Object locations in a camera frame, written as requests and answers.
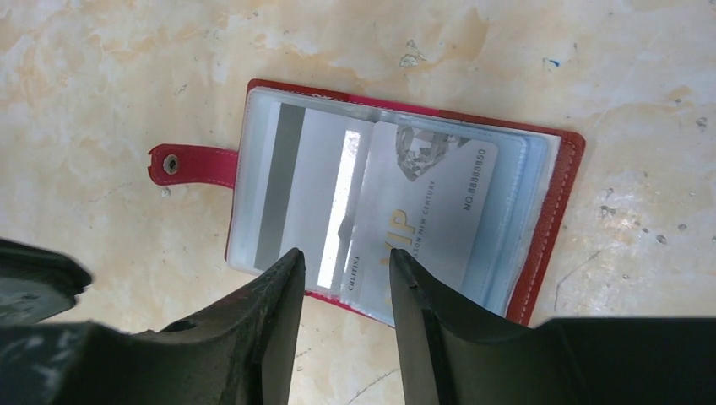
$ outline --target marble floor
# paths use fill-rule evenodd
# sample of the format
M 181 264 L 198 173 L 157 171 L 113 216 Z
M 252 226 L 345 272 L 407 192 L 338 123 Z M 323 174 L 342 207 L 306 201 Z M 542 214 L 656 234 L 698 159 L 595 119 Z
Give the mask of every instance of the marble floor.
M 713 0 L 7 0 L 0 236 L 94 273 L 57 321 L 158 329 L 238 288 L 231 191 L 162 192 L 147 152 L 237 148 L 247 82 L 271 78 L 582 133 L 531 323 L 716 315 L 714 38 Z M 401 403 L 394 331 L 306 299 L 292 384 Z

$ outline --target metal snap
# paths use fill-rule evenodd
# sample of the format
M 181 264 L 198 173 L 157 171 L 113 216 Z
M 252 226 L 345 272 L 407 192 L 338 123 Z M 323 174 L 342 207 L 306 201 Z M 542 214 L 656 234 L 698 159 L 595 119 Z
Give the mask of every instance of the metal snap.
M 167 175 L 174 175 L 179 170 L 179 158 L 177 158 L 174 154 L 170 154 L 169 156 L 164 158 L 164 172 L 166 172 Z

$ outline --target white card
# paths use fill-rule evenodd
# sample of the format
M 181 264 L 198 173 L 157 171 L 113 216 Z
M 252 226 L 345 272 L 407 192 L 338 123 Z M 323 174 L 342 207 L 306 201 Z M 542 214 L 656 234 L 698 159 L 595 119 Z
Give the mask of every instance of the white card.
M 382 321 L 390 249 L 459 290 L 497 157 L 494 143 L 379 122 L 346 260 L 341 300 Z

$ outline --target diamond graphic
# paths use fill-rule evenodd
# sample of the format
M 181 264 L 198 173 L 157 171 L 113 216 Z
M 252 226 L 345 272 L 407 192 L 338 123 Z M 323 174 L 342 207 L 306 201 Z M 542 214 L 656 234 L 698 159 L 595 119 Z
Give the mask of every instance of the diamond graphic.
M 398 167 L 408 180 L 415 181 L 445 159 L 445 155 L 458 150 L 468 141 L 467 138 L 446 133 L 398 126 L 395 137 Z

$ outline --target black plastic object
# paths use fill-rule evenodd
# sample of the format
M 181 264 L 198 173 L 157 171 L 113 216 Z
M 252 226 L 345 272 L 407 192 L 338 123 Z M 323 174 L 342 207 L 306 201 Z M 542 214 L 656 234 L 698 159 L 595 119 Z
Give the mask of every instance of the black plastic object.
M 0 327 L 0 403 L 285 404 L 305 271 L 294 249 L 161 332 Z
M 716 403 L 714 319 L 552 319 L 530 329 L 481 308 L 393 250 L 405 402 Z
M 29 325 L 66 311 L 90 283 L 72 257 L 0 239 L 0 325 Z

